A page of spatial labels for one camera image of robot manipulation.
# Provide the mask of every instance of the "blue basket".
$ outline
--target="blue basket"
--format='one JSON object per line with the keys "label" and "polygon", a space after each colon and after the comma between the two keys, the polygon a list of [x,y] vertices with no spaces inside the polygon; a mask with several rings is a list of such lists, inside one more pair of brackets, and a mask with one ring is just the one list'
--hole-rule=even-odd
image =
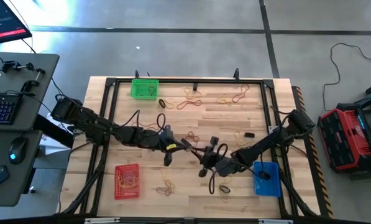
{"label": "blue basket", "polygon": [[[258,175],[261,169],[261,162],[253,163],[254,172]],[[280,197],[279,169],[276,162],[264,162],[264,171],[270,175],[268,180],[254,176],[254,192],[260,196]]]}

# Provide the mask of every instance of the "computer mouse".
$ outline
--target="computer mouse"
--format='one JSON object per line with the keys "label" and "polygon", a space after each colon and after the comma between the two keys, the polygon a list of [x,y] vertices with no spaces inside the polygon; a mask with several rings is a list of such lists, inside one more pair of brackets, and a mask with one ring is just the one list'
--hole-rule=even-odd
{"label": "computer mouse", "polygon": [[9,161],[11,164],[20,164],[25,159],[25,150],[28,139],[18,137],[11,142],[9,149]]}

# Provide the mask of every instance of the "desk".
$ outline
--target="desk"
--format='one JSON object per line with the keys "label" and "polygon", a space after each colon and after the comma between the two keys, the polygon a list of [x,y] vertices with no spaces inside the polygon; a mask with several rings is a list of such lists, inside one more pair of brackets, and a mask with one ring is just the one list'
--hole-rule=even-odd
{"label": "desk", "polygon": [[[43,101],[59,56],[54,54],[0,52],[0,57],[3,60],[15,60],[21,65],[30,62],[35,68],[42,68],[46,71],[46,74],[39,77],[40,85],[32,87],[30,90],[35,94],[34,99],[23,96],[14,123],[12,125],[0,124],[0,165],[5,164],[10,174],[10,178],[0,185],[0,206],[14,206],[17,204],[28,180],[32,180],[32,166],[42,134],[46,134],[68,147],[72,147],[73,136],[38,114],[40,109],[38,100]],[[0,74],[0,92],[7,90],[20,91],[24,82],[35,80],[37,76],[37,72],[29,71],[26,68],[21,69],[21,71],[10,68],[7,73],[0,71]],[[12,165],[8,161],[8,150],[11,141],[21,136],[22,133],[25,133],[25,137],[29,136],[26,158],[21,164]]]}
{"label": "desk", "polygon": [[39,142],[43,132],[31,131],[24,134],[28,138],[26,156],[24,161],[18,165],[9,162],[9,148],[11,141],[18,138],[21,133],[0,133],[0,166],[6,165],[10,177],[0,184],[0,206],[15,206],[24,191],[28,177],[35,161]]}
{"label": "desk", "polygon": [[[34,86],[30,90],[35,94],[34,98],[43,101],[46,94],[48,84],[53,77],[55,67],[57,66],[58,55],[54,54],[20,54],[20,53],[4,53],[0,52],[0,57],[3,60],[15,60],[21,65],[32,63],[35,68],[41,68],[46,71],[46,74],[40,75],[38,82],[39,86]],[[27,80],[35,80],[37,72],[29,71],[26,68],[20,71],[9,69],[7,73],[0,71],[0,93],[8,90],[20,91],[22,85]],[[36,100],[24,96],[21,103],[21,108],[18,110],[16,119],[12,125],[0,125],[0,131],[29,131],[32,129],[40,109],[40,103]]]}
{"label": "desk", "polygon": [[[103,97],[104,85],[107,77],[91,77],[85,97],[85,107],[99,111]],[[292,89],[289,79],[274,80],[277,103],[281,111],[291,111],[295,108]],[[177,139],[181,139],[193,131],[200,137],[198,147],[208,144],[211,136],[226,142],[231,150],[238,149],[235,131],[255,133],[257,142],[267,135],[260,88],[249,85],[245,98],[238,104],[228,106],[219,105],[216,100],[222,93],[227,93],[230,100],[240,93],[241,84],[199,84],[198,91],[202,93],[201,106],[187,105],[182,110],[164,110],[167,124],[172,126]],[[185,99],[185,87],[192,89],[192,84],[161,83],[158,97],[174,104]],[[130,83],[121,83],[117,96],[117,105],[114,122],[122,124],[127,121],[135,110],[140,109],[140,122],[150,124],[156,122],[159,114],[158,101],[134,100],[130,97]],[[112,90],[108,102],[112,99]],[[108,116],[109,104],[105,117]],[[85,143],[84,136],[75,139],[74,147]],[[305,149],[303,141],[295,141],[294,145]],[[63,183],[61,202],[63,209],[67,208],[83,187],[88,170],[92,146],[83,147],[74,152],[69,161]],[[108,159],[105,168],[101,198],[99,201],[98,216],[118,217],[200,217],[200,218],[278,218],[280,217],[278,200],[275,197],[259,197],[254,194],[253,179],[249,172],[232,175],[228,184],[231,189],[227,203],[220,197],[217,190],[224,178],[216,177],[216,193],[210,195],[208,181],[211,173],[205,178],[198,177],[201,166],[197,159],[189,152],[176,152],[170,167],[164,167],[162,172],[176,186],[176,191],[169,197],[158,194],[157,187],[163,187],[159,165],[163,164],[164,154],[146,149],[122,146],[111,138],[108,150]],[[263,155],[264,161],[270,161],[270,152]],[[288,153],[291,175],[295,189],[303,200],[316,213],[319,213],[318,201],[309,169],[308,159],[300,152],[290,149]],[[129,200],[114,200],[114,168],[123,164],[140,164],[140,197]],[[91,189],[88,202],[90,210],[93,202]],[[287,191],[284,189],[285,204],[290,211]]]}

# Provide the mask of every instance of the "monitor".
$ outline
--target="monitor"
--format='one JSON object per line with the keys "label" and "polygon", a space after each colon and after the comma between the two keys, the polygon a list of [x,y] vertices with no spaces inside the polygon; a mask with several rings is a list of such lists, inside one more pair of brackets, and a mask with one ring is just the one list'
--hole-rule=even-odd
{"label": "monitor", "polygon": [[9,6],[0,0],[0,43],[32,37],[30,31],[11,11]]}

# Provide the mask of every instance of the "red basket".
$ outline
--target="red basket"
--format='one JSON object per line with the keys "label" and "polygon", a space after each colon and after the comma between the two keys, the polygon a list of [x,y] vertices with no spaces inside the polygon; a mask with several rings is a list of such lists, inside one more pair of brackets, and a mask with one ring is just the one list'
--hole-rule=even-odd
{"label": "red basket", "polygon": [[140,196],[140,167],[129,164],[115,167],[115,200]]}

